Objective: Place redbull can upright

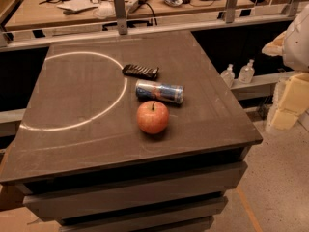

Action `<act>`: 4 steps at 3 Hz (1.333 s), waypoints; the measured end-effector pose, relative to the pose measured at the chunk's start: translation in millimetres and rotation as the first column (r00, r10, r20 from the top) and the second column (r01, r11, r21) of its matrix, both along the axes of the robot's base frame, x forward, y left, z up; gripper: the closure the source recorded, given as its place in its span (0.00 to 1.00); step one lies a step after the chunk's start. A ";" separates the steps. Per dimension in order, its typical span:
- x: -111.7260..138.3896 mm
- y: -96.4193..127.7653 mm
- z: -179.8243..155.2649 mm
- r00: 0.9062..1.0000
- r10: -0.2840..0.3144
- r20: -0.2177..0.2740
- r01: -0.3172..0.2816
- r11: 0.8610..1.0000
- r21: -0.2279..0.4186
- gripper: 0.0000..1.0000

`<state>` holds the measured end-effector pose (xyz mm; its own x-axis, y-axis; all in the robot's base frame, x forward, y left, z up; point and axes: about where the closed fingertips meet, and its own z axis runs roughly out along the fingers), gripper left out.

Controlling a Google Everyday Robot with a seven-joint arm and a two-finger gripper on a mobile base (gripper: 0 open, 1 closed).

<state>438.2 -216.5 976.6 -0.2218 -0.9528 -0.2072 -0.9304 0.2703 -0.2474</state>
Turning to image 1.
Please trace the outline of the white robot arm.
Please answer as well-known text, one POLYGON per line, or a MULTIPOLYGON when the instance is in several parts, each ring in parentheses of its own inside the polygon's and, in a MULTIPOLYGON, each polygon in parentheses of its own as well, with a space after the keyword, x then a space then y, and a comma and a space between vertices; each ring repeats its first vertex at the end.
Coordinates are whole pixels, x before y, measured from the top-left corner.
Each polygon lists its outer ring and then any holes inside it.
POLYGON ((281 56, 283 64, 295 71, 277 82, 267 115, 267 131, 286 131, 309 109, 309 5, 262 53, 281 56))

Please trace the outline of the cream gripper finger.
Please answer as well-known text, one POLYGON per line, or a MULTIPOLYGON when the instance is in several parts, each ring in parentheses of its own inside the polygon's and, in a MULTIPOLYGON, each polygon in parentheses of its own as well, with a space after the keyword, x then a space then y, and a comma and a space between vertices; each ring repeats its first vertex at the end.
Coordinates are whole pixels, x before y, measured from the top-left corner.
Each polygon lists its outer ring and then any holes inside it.
POLYGON ((266 128, 268 131, 289 130, 308 109, 309 73, 297 72, 289 78, 281 78, 274 89, 266 128))
POLYGON ((286 32, 282 32, 278 35, 272 42, 267 43, 263 49, 262 53, 267 56, 281 56, 283 52, 283 44, 286 36, 286 32))

